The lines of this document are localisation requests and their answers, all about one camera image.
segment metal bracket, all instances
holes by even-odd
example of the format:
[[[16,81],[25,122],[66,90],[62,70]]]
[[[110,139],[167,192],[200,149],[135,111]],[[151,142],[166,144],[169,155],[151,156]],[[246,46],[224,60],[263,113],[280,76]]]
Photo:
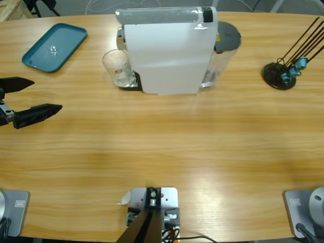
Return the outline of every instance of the metal bracket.
[[[320,212],[323,206],[324,194],[321,194],[321,192],[318,191],[319,189],[323,190],[323,187],[316,190],[286,191],[283,194],[291,230],[297,238],[305,238],[296,228],[296,225],[299,223],[303,224],[305,229],[311,234],[319,237],[324,236],[323,228],[314,221],[318,221],[318,219],[311,216],[311,214],[315,212],[315,214],[324,221],[323,213]]]
[[[130,225],[141,212],[145,209],[147,199],[146,187],[137,187],[131,191],[130,207],[128,209],[126,224]],[[164,228],[170,228],[171,226],[180,226],[180,211],[178,202],[178,190],[175,187],[161,187],[160,188],[160,202],[155,202],[151,199],[149,202],[153,204],[159,204],[161,212],[163,214]]]
[[[29,201],[29,192],[27,191],[0,191],[0,221],[9,219],[8,236],[16,237],[20,234],[26,209]]]

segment coffee machine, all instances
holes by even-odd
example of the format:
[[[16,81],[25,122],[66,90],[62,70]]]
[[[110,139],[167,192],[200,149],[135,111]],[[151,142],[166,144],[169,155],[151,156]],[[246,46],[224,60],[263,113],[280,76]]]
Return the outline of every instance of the coffee machine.
[[[195,94],[217,36],[214,7],[126,9],[117,46],[126,50],[136,82],[148,94]]]

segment sticker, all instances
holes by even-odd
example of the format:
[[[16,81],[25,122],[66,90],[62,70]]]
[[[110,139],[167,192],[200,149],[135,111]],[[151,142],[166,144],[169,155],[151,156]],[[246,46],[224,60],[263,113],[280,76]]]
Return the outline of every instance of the sticker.
[[[290,199],[290,204],[291,204],[291,206],[300,206],[301,205],[299,198]]]
[[[217,41],[217,42],[220,42],[220,41],[221,41],[221,36],[219,35],[219,33],[217,33],[216,41]]]
[[[15,204],[15,207],[16,208],[24,208],[25,207],[25,204],[26,204],[26,201],[17,200],[16,201],[16,204]]]

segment plastic tray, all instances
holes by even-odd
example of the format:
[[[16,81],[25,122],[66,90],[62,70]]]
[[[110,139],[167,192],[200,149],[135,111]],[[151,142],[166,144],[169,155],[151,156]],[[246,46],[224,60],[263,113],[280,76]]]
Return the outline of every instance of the plastic tray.
[[[56,24],[25,53],[21,61],[44,72],[55,72],[86,37],[87,31],[83,28]]]

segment wood grain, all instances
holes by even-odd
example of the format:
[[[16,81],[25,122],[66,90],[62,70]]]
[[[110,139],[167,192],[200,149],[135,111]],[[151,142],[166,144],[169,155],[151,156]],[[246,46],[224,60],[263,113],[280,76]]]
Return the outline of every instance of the wood grain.
[[[127,92],[101,58],[114,49],[113,15],[0,23],[0,77],[35,85],[6,96],[14,110],[63,109],[45,122],[0,128],[0,187],[28,190],[24,236],[115,241],[121,197],[133,187],[179,190],[183,236],[217,241],[291,237],[282,193],[324,185],[324,54],[288,91],[262,81],[313,21],[292,14],[220,13],[242,46],[216,87],[197,95]],[[89,36],[57,72],[24,66],[23,54],[54,24]]]

